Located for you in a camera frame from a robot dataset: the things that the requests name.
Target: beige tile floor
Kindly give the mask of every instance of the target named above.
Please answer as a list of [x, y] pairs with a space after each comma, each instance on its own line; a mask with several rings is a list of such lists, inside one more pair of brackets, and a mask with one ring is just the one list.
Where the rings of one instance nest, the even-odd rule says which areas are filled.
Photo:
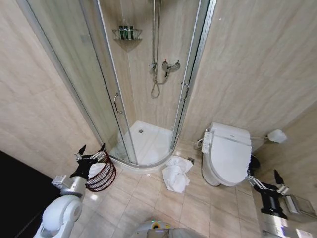
[[105, 191], [86, 191], [83, 212], [72, 238], [128, 238], [144, 221], [158, 219], [210, 238], [261, 237], [252, 191], [247, 183], [212, 187], [201, 173], [202, 154], [190, 142], [179, 141], [175, 153], [192, 157], [190, 184], [182, 194], [168, 191], [161, 172], [140, 175], [117, 169]]

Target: crumpled towel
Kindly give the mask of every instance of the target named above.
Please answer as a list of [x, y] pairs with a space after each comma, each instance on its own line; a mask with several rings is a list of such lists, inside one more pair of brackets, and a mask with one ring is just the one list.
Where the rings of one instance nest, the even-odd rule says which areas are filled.
[[189, 178], [185, 175], [193, 166], [192, 162], [179, 156], [172, 156], [163, 169], [163, 178], [168, 190], [182, 193], [189, 185]]
[[105, 166], [105, 163], [95, 163], [91, 165], [89, 170], [88, 178], [92, 178], [93, 176], [96, 176]]

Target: bidet control panel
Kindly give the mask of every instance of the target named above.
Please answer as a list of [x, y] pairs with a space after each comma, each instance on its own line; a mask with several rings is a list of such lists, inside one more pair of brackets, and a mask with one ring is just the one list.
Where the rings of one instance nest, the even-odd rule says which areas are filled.
[[203, 146], [202, 146], [202, 152], [207, 153], [209, 150], [209, 145], [211, 143], [213, 134], [209, 131], [205, 131], [204, 134], [204, 140], [203, 140]]

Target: toilet tank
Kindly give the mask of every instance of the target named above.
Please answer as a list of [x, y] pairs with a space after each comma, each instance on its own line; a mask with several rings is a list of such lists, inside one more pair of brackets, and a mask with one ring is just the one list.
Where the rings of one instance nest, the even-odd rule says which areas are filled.
[[250, 133], [247, 130], [243, 130], [229, 125], [223, 125], [217, 122], [211, 123], [208, 130], [213, 134], [217, 132], [217, 136], [221, 136], [227, 139], [236, 140], [238, 142], [251, 145]]

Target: toilet seat lid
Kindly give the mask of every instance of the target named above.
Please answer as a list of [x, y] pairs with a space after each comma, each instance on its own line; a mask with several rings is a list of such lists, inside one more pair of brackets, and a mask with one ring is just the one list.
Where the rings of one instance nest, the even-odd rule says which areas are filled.
[[211, 165], [223, 180], [239, 183], [247, 176], [251, 146], [217, 136], [211, 145]]

